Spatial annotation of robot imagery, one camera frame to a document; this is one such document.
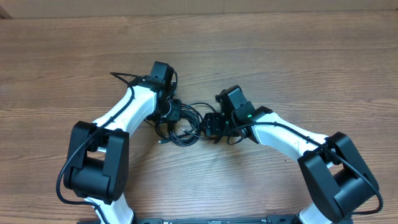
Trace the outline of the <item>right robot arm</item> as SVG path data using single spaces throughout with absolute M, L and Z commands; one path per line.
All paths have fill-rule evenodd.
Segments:
M 270 108 L 255 108 L 235 85 L 215 96 L 219 112 L 207 113 L 200 129 L 216 142 L 250 139 L 296 161 L 311 204 L 295 215 L 276 215 L 274 223 L 350 223 L 353 215 L 371 215 L 384 202 L 373 173 L 344 133 L 306 131 Z

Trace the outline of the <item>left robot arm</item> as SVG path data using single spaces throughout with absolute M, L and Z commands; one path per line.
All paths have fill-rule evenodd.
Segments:
M 145 120 L 169 119 L 177 88 L 177 72 L 154 62 L 149 75 L 112 74 L 127 85 L 126 94 L 105 115 L 72 128 L 67 160 L 56 181 L 58 199 L 69 205 L 89 205 L 97 223 L 135 223 L 124 190 L 129 177 L 129 140 Z

